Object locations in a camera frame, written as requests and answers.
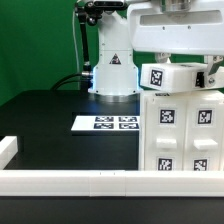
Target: green wall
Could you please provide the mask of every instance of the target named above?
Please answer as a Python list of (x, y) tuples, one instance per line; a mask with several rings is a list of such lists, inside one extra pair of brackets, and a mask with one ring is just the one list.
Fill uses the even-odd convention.
[[(0, 105), (21, 91), (50, 89), (76, 72), (73, 5), (73, 0), (0, 0)], [(94, 65), (98, 61), (96, 27), (88, 27), (88, 38)], [(172, 56), (172, 60), (202, 61), (202, 57)], [(134, 61), (140, 67), (153, 62), (154, 56), (135, 53)], [(62, 89), (77, 88), (73, 83)]]

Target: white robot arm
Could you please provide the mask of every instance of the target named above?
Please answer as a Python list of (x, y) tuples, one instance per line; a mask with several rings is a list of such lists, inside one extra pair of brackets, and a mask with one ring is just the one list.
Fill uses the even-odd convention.
[[(128, 8), (131, 43), (156, 53), (142, 67), (141, 85), (168, 92), (224, 86), (223, 0), (152, 0)], [(162, 64), (174, 54), (204, 55), (205, 64)]]

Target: black table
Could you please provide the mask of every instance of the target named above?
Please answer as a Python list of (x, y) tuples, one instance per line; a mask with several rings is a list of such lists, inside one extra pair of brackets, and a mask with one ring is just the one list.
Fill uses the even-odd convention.
[[(79, 91), (27, 91), (0, 107), (0, 136), (19, 152), (5, 169), (136, 170), (138, 133), (76, 135), (76, 115), (138, 115), (139, 102)], [(1, 223), (224, 223), (223, 198), (0, 197)]]

